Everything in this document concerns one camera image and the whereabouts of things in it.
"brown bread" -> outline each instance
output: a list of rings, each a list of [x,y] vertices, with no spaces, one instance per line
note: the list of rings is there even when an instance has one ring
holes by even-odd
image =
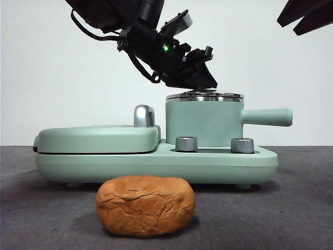
[[[193,190],[180,178],[120,177],[105,182],[96,195],[101,224],[117,235],[147,238],[177,231],[194,209]]]

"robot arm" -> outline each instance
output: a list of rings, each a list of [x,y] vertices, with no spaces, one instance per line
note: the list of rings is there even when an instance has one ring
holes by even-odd
[[[96,36],[87,31],[76,19],[75,24],[90,37],[118,42],[118,50],[125,51],[140,73],[153,83],[165,82],[167,86],[186,89],[216,88],[217,82],[205,62],[213,58],[212,48],[195,49],[180,44],[175,35],[192,24],[188,10],[166,22],[161,31],[156,30],[164,0],[66,0],[90,26],[103,33],[119,36]],[[138,58],[153,70],[150,75]]]
[[[297,35],[333,23],[333,0],[289,0],[277,22],[284,27],[302,17],[294,28]]]

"silver knob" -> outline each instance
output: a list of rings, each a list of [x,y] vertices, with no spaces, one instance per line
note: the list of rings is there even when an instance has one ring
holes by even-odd
[[[231,151],[241,154],[254,153],[254,142],[251,138],[233,138],[231,139]]]
[[[152,107],[138,105],[134,110],[134,127],[147,128],[155,125],[155,113]]]
[[[198,150],[197,138],[191,136],[177,137],[176,150],[181,152],[196,152]]]

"green led light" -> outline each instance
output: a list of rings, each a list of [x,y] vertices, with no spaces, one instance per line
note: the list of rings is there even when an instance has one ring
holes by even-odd
[[[163,44],[163,50],[165,52],[168,52],[169,51],[169,46],[167,46],[166,44]]]

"gray tablecloth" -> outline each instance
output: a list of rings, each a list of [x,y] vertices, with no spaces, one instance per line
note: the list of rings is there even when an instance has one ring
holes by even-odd
[[[1,249],[333,249],[333,147],[267,147],[274,179],[250,190],[193,185],[195,216],[152,239],[106,232],[95,215],[99,185],[43,179],[31,147],[1,147]]]

